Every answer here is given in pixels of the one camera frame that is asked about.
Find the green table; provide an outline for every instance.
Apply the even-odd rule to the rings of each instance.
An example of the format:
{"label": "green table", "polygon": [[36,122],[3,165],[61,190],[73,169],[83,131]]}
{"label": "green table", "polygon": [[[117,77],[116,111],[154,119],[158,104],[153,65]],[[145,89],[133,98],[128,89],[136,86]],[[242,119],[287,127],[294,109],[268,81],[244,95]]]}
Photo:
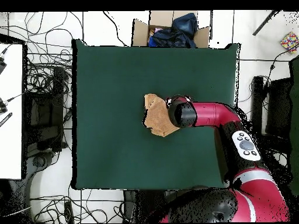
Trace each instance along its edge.
{"label": "green table", "polygon": [[153,135],[142,125],[144,95],[183,94],[233,105],[238,44],[226,49],[88,47],[76,40],[73,49],[77,154],[72,183],[77,189],[222,187],[213,129]]}

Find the black cable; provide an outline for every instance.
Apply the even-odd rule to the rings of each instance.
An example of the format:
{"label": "black cable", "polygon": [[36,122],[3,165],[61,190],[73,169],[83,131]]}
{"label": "black cable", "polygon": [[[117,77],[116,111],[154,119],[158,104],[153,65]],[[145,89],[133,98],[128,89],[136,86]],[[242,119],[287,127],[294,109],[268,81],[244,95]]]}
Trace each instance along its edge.
{"label": "black cable", "polygon": [[58,160],[59,160],[59,156],[60,156],[60,152],[58,153],[58,157],[57,157],[56,162],[52,163],[50,166],[52,166],[52,165],[54,165],[54,164],[56,164],[56,163],[58,162]]}
{"label": "black cable", "polygon": [[84,11],[82,11],[82,39],[84,40]]}
{"label": "black cable", "polygon": [[235,26],[235,10],[232,15],[232,36],[231,36],[232,43],[234,43],[234,26]]}
{"label": "black cable", "polygon": [[266,111],[268,111],[268,109],[266,108],[267,105],[268,105],[268,103],[264,101],[263,108],[264,108]]}
{"label": "black cable", "polygon": [[80,190],[80,223],[82,223],[82,190]]}
{"label": "black cable", "polygon": [[[81,200],[81,205],[77,204],[74,200],[72,200],[70,197],[68,196],[63,196],[63,195],[59,195],[59,196],[53,196],[53,197],[62,197],[61,199],[53,199],[51,200],[35,217],[34,217],[34,222],[37,222],[38,218],[40,217],[41,214],[44,214],[44,213],[47,213],[49,214],[49,211],[53,211],[57,214],[57,219],[58,220],[58,223],[61,224],[61,221],[59,219],[59,217],[61,216],[65,216],[64,213],[61,213],[59,212],[58,208],[57,208],[57,203],[61,202],[61,201],[65,201],[65,200],[69,200],[71,201],[73,204],[75,204],[76,206],[80,207],[81,209],[81,213],[80,213],[80,216],[82,216],[83,214],[88,214],[88,216],[91,216],[93,218],[93,220],[96,222],[96,223],[100,223],[96,220],[96,218],[92,215],[93,212],[101,212],[103,213],[105,216],[106,216],[106,221],[107,222],[107,214],[105,211],[103,211],[102,209],[96,209],[94,211],[89,211],[87,210],[85,207],[82,206],[82,200]],[[49,209],[49,207],[51,206],[55,206],[55,209]],[[79,219],[80,221],[82,221],[82,217],[78,218],[78,216],[74,216],[74,218],[76,218],[77,220]]]}
{"label": "black cable", "polygon": [[69,189],[71,188],[71,183],[68,186],[68,197],[69,197]]}
{"label": "black cable", "polygon": [[91,197],[91,192],[92,192],[92,190],[93,190],[93,189],[91,189],[91,191],[90,191],[90,193],[89,193],[89,196],[88,196],[88,198],[87,198],[87,200],[86,200],[86,208],[87,208],[88,211],[90,211],[90,210],[89,210],[88,207],[87,207],[87,202],[88,202],[89,198]]}
{"label": "black cable", "polygon": [[265,106],[267,106],[267,105],[268,105],[268,103],[263,104],[263,108],[264,108],[266,111],[268,111],[268,109],[265,107]]}
{"label": "black cable", "polygon": [[9,13],[7,14],[7,36],[9,36]]}
{"label": "black cable", "polygon": [[[26,19],[27,19],[28,14],[29,14],[29,12],[27,13],[27,15],[26,15],[26,17],[25,17],[25,25],[26,25],[26,31],[27,31],[27,33],[29,33],[29,31],[28,31],[28,26],[27,26],[27,25],[28,25],[28,23],[30,22],[30,20],[32,19],[32,17],[36,14],[36,12],[34,12],[33,15],[30,17],[30,19],[28,20],[28,22],[26,22]],[[42,14],[41,14],[40,27],[39,27],[38,31],[36,31],[36,33],[32,33],[32,34],[37,34],[37,33],[40,31],[40,29],[41,29],[41,24],[42,24],[42,22],[43,22],[43,18],[44,18],[44,12],[42,12]]]}
{"label": "black cable", "polygon": [[[271,79],[270,79],[269,77],[267,77],[267,76],[263,76],[263,75],[259,75],[259,76],[261,76],[261,77],[263,77],[263,78],[266,78],[267,80],[270,80],[270,82],[271,82]],[[249,100],[249,99],[251,98],[251,96],[252,96],[252,84],[253,84],[253,80],[252,80],[251,83],[249,84],[249,91],[250,91],[250,95],[249,95],[249,97],[248,97],[246,100],[240,100],[240,101],[238,101],[238,103],[240,103],[240,102],[245,102],[245,101],[247,101],[247,100]]]}
{"label": "black cable", "polygon": [[26,91],[26,92],[24,92],[24,93],[21,93],[21,94],[15,96],[15,97],[12,97],[12,98],[8,99],[6,102],[11,102],[11,101],[14,100],[15,98],[17,98],[17,97],[19,97],[19,96],[21,96],[21,95],[24,95],[25,93],[29,93],[29,92],[31,92],[31,91],[33,91],[33,90],[35,90],[35,88],[30,89],[30,90],[28,90],[28,91]]}
{"label": "black cable", "polygon": [[[63,195],[54,195],[54,196],[45,196],[45,197],[39,197],[39,198],[31,198],[30,200],[31,201],[34,201],[34,200],[53,200],[51,199],[51,197],[64,197]],[[89,201],[95,201],[95,202],[123,202],[123,200],[89,200]]]}
{"label": "black cable", "polygon": [[2,29],[7,29],[8,27],[17,27],[18,29],[22,29],[22,30],[24,30],[24,31],[26,31],[26,32],[31,33],[30,31],[28,31],[28,29],[24,29],[24,28],[19,27],[19,26],[1,26]]}
{"label": "black cable", "polygon": [[120,42],[122,42],[121,40],[120,40],[120,38],[119,38],[119,30],[118,30],[118,28],[117,28],[117,26],[116,26],[116,24],[115,24],[115,22],[105,13],[105,11],[103,11],[103,13],[104,13],[104,15],[115,25],[115,28],[116,28],[116,36],[117,36],[117,39],[120,41]]}
{"label": "black cable", "polygon": [[66,137],[65,137],[65,132],[63,132],[63,136],[64,136],[64,139],[65,139],[65,143],[66,143],[67,146],[68,146],[68,149],[72,152],[72,150],[71,150],[71,148],[69,147],[69,144],[68,144],[68,142],[67,142],[67,139],[66,139]]}
{"label": "black cable", "polygon": [[4,55],[6,52],[7,52],[7,49],[10,47],[10,46],[12,46],[13,44],[10,44],[10,45],[8,45],[1,53],[0,53],[0,56],[1,55]]}
{"label": "black cable", "polygon": [[82,39],[84,40],[84,29],[83,29],[83,19],[84,19],[84,14],[82,12],[82,22],[80,21],[80,19],[73,13],[70,11],[70,13],[76,17],[76,19],[78,20],[78,22],[80,23],[81,29],[82,29]]}
{"label": "black cable", "polygon": [[280,157],[281,157],[281,156],[283,156],[283,157],[286,158],[286,160],[287,160],[287,157],[286,157],[284,154],[279,153],[279,161],[280,161]]}
{"label": "black cable", "polygon": [[284,53],[287,53],[288,51],[291,51],[291,50],[297,48],[298,46],[299,46],[299,43],[298,43],[297,45],[295,45],[294,47],[290,48],[289,50],[286,50],[286,51],[284,51],[284,52],[282,52],[282,53],[280,53],[280,54],[278,54],[278,55],[276,56],[276,58],[274,59],[272,65],[271,65],[271,67],[270,67],[270,72],[269,72],[268,79],[270,79],[271,72],[272,72],[272,70],[274,70],[274,68],[275,68],[274,63],[276,62],[277,58],[278,58],[280,55],[282,55],[282,54],[284,54]]}
{"label": "black cable", "polygon": [[[0,29],[8,30],[7,28],[5,28],[3,26],[0,26]],[[16,34],[22,36],[26,40],[26,42],[28,42],[28,43],[46,45],[45,43],[41,43],[41,42],[35,42],[35,41],[31,41],[31,40],[29,41],[28,38],[26,38],[25,36],[23,36],[22,34],[16,32],[16,31],[10,30],[10,32],[16,33]],[[55,45],[55,44],[47,44],[47,45],[48,46],[54,46],[54,47],[72,48],[71,46],[65,46],[65,45]]]}
{"label": "black cable", "polygon": [[123,206],[124,203],[125,203],[125,202],[123,201],[123,202],[120,203],[120,206],[114,206],[114,207],[113,207],[113,210],[114,210],[114,212],[115,212],[115,215],[112,216],[112,217],[107,221],[107,223],[109,223],[112,219],[114,219],[114,218],[117,217],[117,216],[120,217],[120,218],[122,218],[122,219],[124,219],[124,220],[126,220],[126,221],[129,221],[129,222],[130,222],[130,220],[129,220],[128,218],[126,218],[126,217],[123,215],[122,211],[121,211],[121,207]]}

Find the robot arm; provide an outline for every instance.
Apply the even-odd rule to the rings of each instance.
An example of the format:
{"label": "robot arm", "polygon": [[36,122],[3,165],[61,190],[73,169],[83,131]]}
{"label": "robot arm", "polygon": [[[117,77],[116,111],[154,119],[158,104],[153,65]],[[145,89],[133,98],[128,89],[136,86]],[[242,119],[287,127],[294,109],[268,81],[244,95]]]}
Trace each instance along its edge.
{"label": "robot arm", "polygon": [[288,221],[284,198],[254,141],[230,107],[220,103],[194,102],[186,96],[167,99],[166,106],[172,124],[177,127],[213,127],[218,162],[227,167],[227,171],[222,172],[227,189],[207,191],[195,199],[197,205],[202,204],[201,212],[204,211],[197,213],[201,215],[199,221]]}

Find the white tile floor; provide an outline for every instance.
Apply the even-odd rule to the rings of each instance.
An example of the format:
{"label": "white tile floor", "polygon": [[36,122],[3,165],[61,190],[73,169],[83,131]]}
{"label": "white tile floor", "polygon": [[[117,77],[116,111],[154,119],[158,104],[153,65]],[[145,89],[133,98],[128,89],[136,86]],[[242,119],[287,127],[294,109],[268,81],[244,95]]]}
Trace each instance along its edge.
{"label": "white tile floor", "polygon": [[[284,51],[280,45],[280,40],[290,31],[299,34],[298,14],[293,12],[280,12],[273,17],[264,28],[256,35],[252,33],[261,24],[264,18],[270,13],[270,10],[214,10],[213,11],[213,39],[210,41],[212,48],[224,48],[227,44],[241,43],[240,65],[239,65],[239,100],[247,99],[249,92],[249,84],[254,76],[268,76],[269,69],[275,56]],[[137,18],[145,23],[148,23],[149,11],[134,11],[134,12],[109,12],[109,15],[117,24],[120,39],[131,45],[132,22]],[[9,35],[20,39],[27,38],[27,32],[18,27],[26,28],[24,20],[27,13],[11,13],[9,15]],[[26,20],[29,20],[33,13],[29,13]],[[40,28],[42,13],[36,13],[30,20],[28,29],[32,33],[36,33]],[[51,31],[48,34],[44,32],[60,25],[65,19],[60,29],[67,31]],[[49,53],[60,53],[62,49],[71,52],[71,38],[82,39],[81,24],[84,27],[84,40],[89,46],[105,46],[116,45],[122,46],[116,37],[116,29],[114,24],[102,12],[45,12],[43,22],[40,28],[40,35],[32,36],[34,42],[52,44],[48,46]],[[210,24],[210,11],[199,11],[198,16],[199,27],[205,27]],[[5,14],[0,14],[0,33],[7,34],[8,22]],[[41,48],[37,48],[28,43],[29,53],[42,53],[46,50],[44,44],[39,44]],[[275,69],[271,74],[271,79],[279,79],[290,76],[287,61],[294,58],[296,55],[285,53],[279,57],[279,62],[275,64]],[[34,56],[34,62],[39,62],[39,57]],[[248,100],[240,103],[239,106],[244,112],[250,111],[250,103]],[[71,99],[67,102],[67,107],[71,106]],[[266,114],[263,118],[263,129],[265,129]],[[65,128],[72,128],[70,120]],[[72,136],[71,130],[65,130],[65,137],[71,147]],[[69,149],[64,149],[60,153],[59,161],[47,168],[45,171],[39,172],[33,182],[31,188],[31,198],[48,197],[53,195],[68,195],[68,187],[72,177],[72,156]],[[82,191],[83,206],[89,197],[90,190]],[[80,203],[80,191],[70,189],[70,196],[77,203]],[[113,207],[118,206],[119,202],[103,202],[100,200],[123,200],[122,190],[92,190],[89,197],[91,202],[88,202],[90,210],[102,209],[107,213],[108,219],[114,215]],[[49,202],[34,200],[32,201],[33,214],[40,212],[42,207]],[[73,205],[74,215],[80,213],[80,208]],[[99,222],[105,220],[105,216],[100,212],[95,212],[94,216]],[[46,214],[40,216],[41,221],[49,220]],[[111,222],[119,223],[119,217],[114,218]],[[95,223],[89,216],[82,223]]]}

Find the power cord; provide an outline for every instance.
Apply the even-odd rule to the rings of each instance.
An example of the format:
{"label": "power cord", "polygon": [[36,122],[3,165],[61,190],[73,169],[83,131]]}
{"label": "power cord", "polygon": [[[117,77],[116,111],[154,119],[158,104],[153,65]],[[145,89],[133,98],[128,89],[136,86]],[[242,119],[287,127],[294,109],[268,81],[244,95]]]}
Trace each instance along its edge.
{"label": "power cord", "polygon": [[7,52],[7,49],[12,46],[12,44],[8,45],[1,53],[0,53],[0,57],[3,56],[6,52]]}
{"label": "power cord", "polygon": [[[60,198],[60,199],[52,199],[52,200],[51,200],[51,201],[50,201],[50,202],[49,202],[43,209],[41,209],[41,211],[34,217],[34,222],[35,222],[35,223],[38,223],[38,219],[39,219],[39,217],[40,217],[42,214],[48,214],[49,217],[50,217],[51,219],[50,219],[50,220],[46,220],[45,222],[39,222],[39,223],[49,223],[49,222],[51,222],[52,224],[55,224],[56,221],[57,221],[58,224],[62,224],[62,222],[61,222],[61,220],[60,220],[60,217],[62,217],[62,216],[63,216],[63,217],[66,217],[66,214],[59,211],[59,209],[58,209],[58,207],[57,207],[57,204],[58,204],[59,202],[61,202],[61,201],[65,201],[65,200],[71,201],[74,205],[80,207],[81,210],[83,209],[83,210],[85,211],[85,212],[83,212],[83,213],[80,213],[79,215],[75,215],[75,216],[73,216],[73,220],[78,220],[78,221],[80,221],[80,220],[84,220],[84,219],[86,219],[87,217],[91,216],[92,219],[93,219],[96,223],[109,223],[109,222],[110,222],[112,219],[114,219],[116,216],[119,216],[120,218],[125,219],[126,221],[129,221],[127,218],[123,217],[123,213],[122,213],[122,211],[121,211],[121,207],[122,207],[122,205],[125,203],[124,201],[121,202],[120,206],[114,206],[114,207],[113,207],[113,210],[114,210],[114,212],[115,212],[115,215],[114,215],[112,218],[110,218],[110,219],[108,220],[106,212],[103,211],[102,209],[95,209],[95,210],[90,211],[87,207],[85,208],[85,207],[83,207],[82,205],[77,204],[74,200],[72,200],[72,199],[71,199],[70,197],[68,197],[68,196],[56,195],[56,196],[51,196],[51,197],[62,197],[62,198]],[[49,197],[33,198],[33,199],[30,199],[30,200],[42,200],[42,199],[44,199],[44,198],[49,198]],[[53,216],[50,214],[50,212],[54,212],[54,213],[55,213],[55,215],[56,215],[56,218],[55,218],[55,219],[54,219]],[[105,216],[105,218],[106,218],[106,220],[105,220],[104,222],[98,222],[98,221],[96,220],[96,218],[92,215],[94,212],[101,212],[101,213],[103,213],[104,216]],[[86,216],[86,217],[84,217],[84,218],[82,219],[81,216],[82,216],[82,215],[85,215],[85,214],[88,214],[88,216]]]}
{"label": "power cord", "polygon": [[[286,51],[284,51],[284,52],[282,52],[282,53],[280,53],[280,54],[278,54],[278,55],[276,56],[276,58],[274,59],[272,65],[271,65],[271,67],[270,67],[270,72],[269,72],[268,79],[270,78],[270,75],[271,75],[272,70],[274,70],[274,68],[275,68],[274,64],[275,64],[277,58],[278,58],[279,56],[281,56],[282,54],[287,53],[288,51],[291,51],[291,50],[297,48],[298,46],[299,46],[299,43],[298,43],[297,45],[295,45],[294,47],[290,48],[289,50],[286,50]],[[266,82],[266,84],[265,84],[265,91],[266,91],[266,92],[267,92],[267,89],[268,89],[268,83],[269,83],[269,81],[267,80],[267,82]]]}
{"label": "power cord", "polygon": [[14,100],[15,98],[17,98],[17,97],[19,97],[19,96],[21,96],[21,95],[24,95],[25,93],[29,93],[29,92],[31,92],[31,91],[33,91],[33,90],[35,90],[35,88],[30,89],[30,90],[28,90],[28,91],[26,91],[26,92],[24,92],[24,93],[21,93],[21,94],[15,96],[15,97],[12,97],[12,98],[10,98],[10,99],[4,101],[4,104],[7,106],[8,103],[11,102],[12,100]]}
{"label": "power cord", "polygon": [[[263,75],[259,75],[259,76],[265,78],[267,81],[270,81],[270,83],[272,82],[272,80],[271,80],[269,77],[267,77],[267,76],[263,76]],[[252,84],[253,84],[253,80],[252,80],[251,83],[249,84],[249,91],[250,91],[250,95],[249,95],[249,97],[248,97],[246,100],[238,101],[238,103],[240,103],[240,102],[245,102],[245,101],[249,100],[249,99],[252,97]],[[266,102],[266,99],[264,99],[264,100],[263,100],[263,108],[264,108],[266,111],[268,111],[268,109],[266,108],[267,105],[268,105],[268,102]]]}
{"label": "power cord", "polygon": [[116,36],[117,36],[117,39],[120,41],[120,42],[122,42],[123,43],[123,41],[122,40],[120,40],[120,38],[119,38],[119,30],[118,30],[118,28],[117,28],[117,26],[116,26],[116,24],[115,24],[115,22],[110,18],[110,16],[108,16],[106,13],[105,13],[105,11],[103,11],[103,14],[115,25],[115,28],[116,28]]}
{"label": "power cord", "polygon": [[30,209],[31,207],[32,207],[32,206],[29,206],[29,207],[27,207],[27,208],[25,208],[25,209],[21,209],[20,211],[17,211],[17,212],[15,212],[15,213],[12,213],[12,214],[9,214],[9,215],[3,216],[3,217],[12,216],[12,215],[16,215],[16,214],[18,214],[18,213],[21,213],[21,212],[27,211],[27,210],[28,210],[28,209]]}

